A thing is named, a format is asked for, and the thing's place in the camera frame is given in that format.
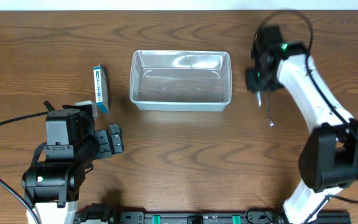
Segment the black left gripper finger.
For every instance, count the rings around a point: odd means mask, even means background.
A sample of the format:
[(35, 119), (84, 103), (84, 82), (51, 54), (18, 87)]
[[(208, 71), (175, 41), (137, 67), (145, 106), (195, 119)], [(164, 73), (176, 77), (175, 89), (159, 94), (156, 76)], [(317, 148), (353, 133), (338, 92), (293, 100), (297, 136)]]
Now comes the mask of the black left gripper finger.
[(75, 103), (75, 106), (91, 106), (93, 119), (94, 119), (94, 120), (97, 120), (97, 119), (98, 119), (98, 108), (97, 108), (95, 102), (93, 102), (93, 101), (91, 101), (91, 100), (81, 101), (81, 102)]
[(112, 140), (113, 154), (122, 154), (124, 152), (124, 143), (122, 140), (122, 130), (118, 124), (109, 126)]

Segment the thin metal wrench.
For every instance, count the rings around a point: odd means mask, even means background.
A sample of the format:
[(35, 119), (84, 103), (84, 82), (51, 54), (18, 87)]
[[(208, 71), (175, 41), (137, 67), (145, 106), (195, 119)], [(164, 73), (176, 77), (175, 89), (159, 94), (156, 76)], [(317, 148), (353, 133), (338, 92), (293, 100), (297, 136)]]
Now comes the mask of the thin metal wrench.
[(267, 116), (269, 120), (269, 126), (272, 128), (275, 125), (275, 122), (271, 115), (271, 109), (270, 109), (270, 89), (267, 90)]

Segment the yellow black stubby screwdriver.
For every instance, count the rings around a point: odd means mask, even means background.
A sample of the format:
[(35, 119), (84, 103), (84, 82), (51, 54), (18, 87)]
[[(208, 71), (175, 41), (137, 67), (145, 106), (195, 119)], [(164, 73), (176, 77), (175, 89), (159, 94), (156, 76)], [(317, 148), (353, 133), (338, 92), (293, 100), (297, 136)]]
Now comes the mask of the yellow black stubby screwdriver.
[(262, 94), (261, 94), (261, 92), (258, 91), (256, 93), (256, 96), (257, 96), (258, 107), (260, 108), (262, 106)]

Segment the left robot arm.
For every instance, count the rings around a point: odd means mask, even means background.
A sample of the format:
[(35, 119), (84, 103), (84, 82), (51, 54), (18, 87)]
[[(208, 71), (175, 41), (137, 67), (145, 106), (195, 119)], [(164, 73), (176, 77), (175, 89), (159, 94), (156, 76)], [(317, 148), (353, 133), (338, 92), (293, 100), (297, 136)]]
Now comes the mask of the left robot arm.
[(113, 124), (97, 131), (93, 101), (64, 105), (56, 110), (48, 101), (47, 140), (39, 145), (22, 176), (29, 223), (118, 223), (119, 216), (105, 205), (78, 209), (80, 187), (95, 160), (124, 152), (122, 131)]

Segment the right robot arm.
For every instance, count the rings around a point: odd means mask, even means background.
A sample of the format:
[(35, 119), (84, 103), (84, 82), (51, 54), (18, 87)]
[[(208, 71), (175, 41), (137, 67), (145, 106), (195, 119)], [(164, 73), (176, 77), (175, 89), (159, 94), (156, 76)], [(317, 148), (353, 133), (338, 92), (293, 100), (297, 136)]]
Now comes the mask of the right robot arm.
[(257, 29), (250, 57), (255, 67), (246, 71), (247, 89), (287, 89), (309, 131), (298, 160), (300, 183), (269, 220), (318, 223), (321, 209), (358, 180), (358, 120), (331, 93), (310, 48), (285, 42), (278, 26)]

